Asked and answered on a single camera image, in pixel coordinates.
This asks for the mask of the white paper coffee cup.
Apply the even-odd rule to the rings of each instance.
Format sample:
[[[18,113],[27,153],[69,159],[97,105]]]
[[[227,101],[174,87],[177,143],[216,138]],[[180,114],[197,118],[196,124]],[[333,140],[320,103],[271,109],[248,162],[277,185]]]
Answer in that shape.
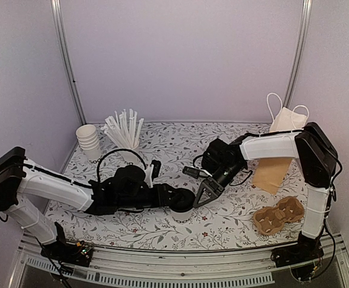
[[[186,224],[189,222],[189,219],[191,218],[192,210],[189,210],[186,212],[176,212],[174,210],[171,210],[170,213],[171,213],[172,219],[177,224]]]

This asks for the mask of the black cup lid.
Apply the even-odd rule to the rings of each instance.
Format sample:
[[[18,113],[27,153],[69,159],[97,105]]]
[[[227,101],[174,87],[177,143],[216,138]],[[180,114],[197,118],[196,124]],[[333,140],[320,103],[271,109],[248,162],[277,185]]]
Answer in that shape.
[[[189,191],[189,199],[188,200],[173,200],[174,203],[185,202],[186,203],[186,211],[192,210],[194,201],[195,201],[195,195],[192,191]]]

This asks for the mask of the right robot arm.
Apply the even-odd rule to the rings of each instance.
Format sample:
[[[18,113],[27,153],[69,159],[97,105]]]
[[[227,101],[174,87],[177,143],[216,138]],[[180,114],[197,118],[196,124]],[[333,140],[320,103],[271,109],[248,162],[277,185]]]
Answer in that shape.
[[[210,143],[203,158],[212,171],[200,184],[194,208],[219,198],[233,178],[248,167],[247,162],[265,158],[299,160],[308,190],[307,212],[301,235],[306,237],[293,248],[293,257],[304,262],[316,251],[315,242],[326,223],[331,202],[337,199],[335,179],[342,172],[338,153],[315,122],[303,128],[264,134],[246,133],[231,143]]]

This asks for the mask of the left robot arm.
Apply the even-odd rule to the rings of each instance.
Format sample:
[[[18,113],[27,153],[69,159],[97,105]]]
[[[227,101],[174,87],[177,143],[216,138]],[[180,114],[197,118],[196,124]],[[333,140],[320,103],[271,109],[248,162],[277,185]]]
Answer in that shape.
[[[58,260],[67,260],[72,249],[62,228],[47,219],[26,195],[64,203],[89,215],[112,215],[118,211],[168,207],[178,214],[192,210],[195,195],[184,188],[154,184],[161,163],[140,168],[127,165],[103,181],[77,182],[36,165],[19,146],[0,157],[0,212],[31,232]]]

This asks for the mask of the floral tablecloth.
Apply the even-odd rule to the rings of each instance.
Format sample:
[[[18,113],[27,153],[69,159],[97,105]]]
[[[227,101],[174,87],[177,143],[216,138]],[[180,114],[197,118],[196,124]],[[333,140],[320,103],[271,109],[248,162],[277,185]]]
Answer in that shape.
[[[201,178],[183,172],[186,166],[200,167],[200,155],[211,141],[232,142],[245,133],[263,134],[266,124],[235,123],[148,123],[142,128],[137,166],[146,168],[152,160],[161,163],[154,187],[164,191],[165,206],[160,208],[123,208],[112,215],[90,215],[50,201],[45,215],[60,224],[71,241],[144,250],[195,251],[252,248],[293,242],[298,238],[302,220],[286,223],[278,233],[261,234],[253,222],[254,213],[273,207],[291,196],[307,202],[307,189],[300,169],[291,163],[276,194],[252,183],[255,161],[240,172],[222,195],[192,208]]]

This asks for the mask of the brown paper bag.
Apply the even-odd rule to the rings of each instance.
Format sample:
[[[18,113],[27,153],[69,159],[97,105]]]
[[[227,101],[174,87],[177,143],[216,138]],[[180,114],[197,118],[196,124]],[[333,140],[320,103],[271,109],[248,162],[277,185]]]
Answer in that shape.
[[[301,129],[309,118],[309,109],[304,105],[297,105],[290,110],[281,106],[279,112],[272,117],[270,132],[291,131]],[[275,195],[287,174],[292,158],[284,144],[277,144],[273,139],[270,143],[270,151],[260,158],[255,171],[252,184],[272,195]]]

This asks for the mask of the brown cardboard cup carrier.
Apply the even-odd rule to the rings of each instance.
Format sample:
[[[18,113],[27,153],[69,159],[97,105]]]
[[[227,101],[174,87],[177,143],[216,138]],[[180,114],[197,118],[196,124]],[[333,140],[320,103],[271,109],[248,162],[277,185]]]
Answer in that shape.
[[[253,222],[262,235],[271,236],[280,232],[285,223],[295,223],[303,218],[305,210],[293,196],[281,199],[275,206],[267,206],[253,215]]]

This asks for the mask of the bundle of wrapped white straws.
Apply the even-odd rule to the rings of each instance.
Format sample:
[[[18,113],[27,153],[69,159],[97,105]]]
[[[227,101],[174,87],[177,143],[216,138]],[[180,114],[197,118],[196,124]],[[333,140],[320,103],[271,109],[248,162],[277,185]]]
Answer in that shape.
[[[144,124],[144,118],[138,118],[138,113],[133,109],[115,111],[105,119],[105,124],[100,130],[118,148],[136,149],[139,146],[139,138]]]

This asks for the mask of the stack of white paper cups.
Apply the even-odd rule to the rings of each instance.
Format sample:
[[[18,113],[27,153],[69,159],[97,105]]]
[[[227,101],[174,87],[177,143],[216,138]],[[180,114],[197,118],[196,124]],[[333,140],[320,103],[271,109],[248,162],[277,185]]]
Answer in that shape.
[[[89,161],[97,161],[101,157],[100,139],[95,125],[82,125],[76,130],[76,137]]]

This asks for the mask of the aluminium front rail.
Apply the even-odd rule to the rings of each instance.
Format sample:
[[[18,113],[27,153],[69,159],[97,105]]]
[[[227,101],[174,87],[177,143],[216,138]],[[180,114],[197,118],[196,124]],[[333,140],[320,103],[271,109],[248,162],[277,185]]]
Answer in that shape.
[[[94,247],[88,267],[68,265],[59,275],[25,235],[8,287],[349,287],[349,253],[338,233],[321,239],[324,257],[277,266],[274,245],[212,251],[149,251]],[[303,273],[318,264],[313,280]]]

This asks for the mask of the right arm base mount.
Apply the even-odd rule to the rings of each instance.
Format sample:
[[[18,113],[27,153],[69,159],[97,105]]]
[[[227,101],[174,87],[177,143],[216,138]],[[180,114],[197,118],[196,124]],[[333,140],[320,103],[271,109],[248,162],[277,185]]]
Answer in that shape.
[[[310,262],[308,265],[291,270],[292,276],[295,279],[308,281],[313,278],[316,270],[321,265],[323,256],[324,252],[321,247],[320,236],[312,239],[299,233],[296,244],[273,249],[270,258],[275,262],[277,268],[318,260],[316,264]]]

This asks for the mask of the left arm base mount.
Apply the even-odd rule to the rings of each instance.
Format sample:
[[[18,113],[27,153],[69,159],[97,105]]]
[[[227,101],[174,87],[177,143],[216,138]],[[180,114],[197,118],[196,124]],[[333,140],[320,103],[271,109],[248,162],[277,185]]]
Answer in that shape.
[[[60,264],[59,272],[72,272],[71,268],[65,267],[63,264],[89,267],[93,256],[93,246],[85,241],[78,241],[75,244],[66,242],[65,233],[60,224],[55,222],[57,237],[56,241],[51,244],[41,244],[41,255],[49,260],[57,260]]]

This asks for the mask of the left aluminium frame post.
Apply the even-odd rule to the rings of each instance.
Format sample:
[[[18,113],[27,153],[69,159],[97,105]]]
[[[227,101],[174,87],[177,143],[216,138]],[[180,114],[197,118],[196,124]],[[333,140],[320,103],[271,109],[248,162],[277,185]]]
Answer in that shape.
[[[71,64],[71,59],[68,51],[68,44],[65,35],[64,21],[62,17],[61,2],[59,0],[51,0],[52,17],[56,29],[56,36],[59,43],[59,49],[62,56],[62,62],[67,76],[68,86],[73,99],[74,108],[76,110],[79,122],[87,124],[82,102],[77,88],[77,82]]]

